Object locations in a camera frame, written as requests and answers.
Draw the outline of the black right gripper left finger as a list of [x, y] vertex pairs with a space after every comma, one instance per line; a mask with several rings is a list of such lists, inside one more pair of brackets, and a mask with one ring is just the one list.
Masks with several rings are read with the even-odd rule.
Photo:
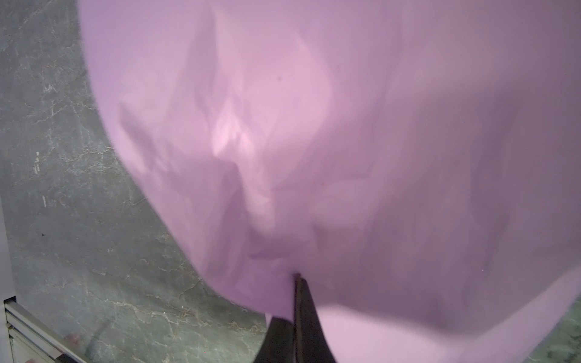
[[293, 363], [295, 328], [292, 322], [274, 317], [254, 363]]

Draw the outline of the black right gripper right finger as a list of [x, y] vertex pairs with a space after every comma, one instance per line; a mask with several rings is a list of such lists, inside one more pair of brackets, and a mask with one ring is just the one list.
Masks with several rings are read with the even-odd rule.
[[295, 360], [298, 363], [336, 363], [316, 311], [307, 280], [295, 275]]

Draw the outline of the pink purple wrapping paper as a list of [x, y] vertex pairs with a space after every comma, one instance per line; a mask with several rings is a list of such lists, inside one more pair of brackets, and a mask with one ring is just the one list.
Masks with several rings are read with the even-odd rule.
[[580, 293], [578, 1], [81, 1], [118, 157], [204, 281], [340, 362], [521, 362]]

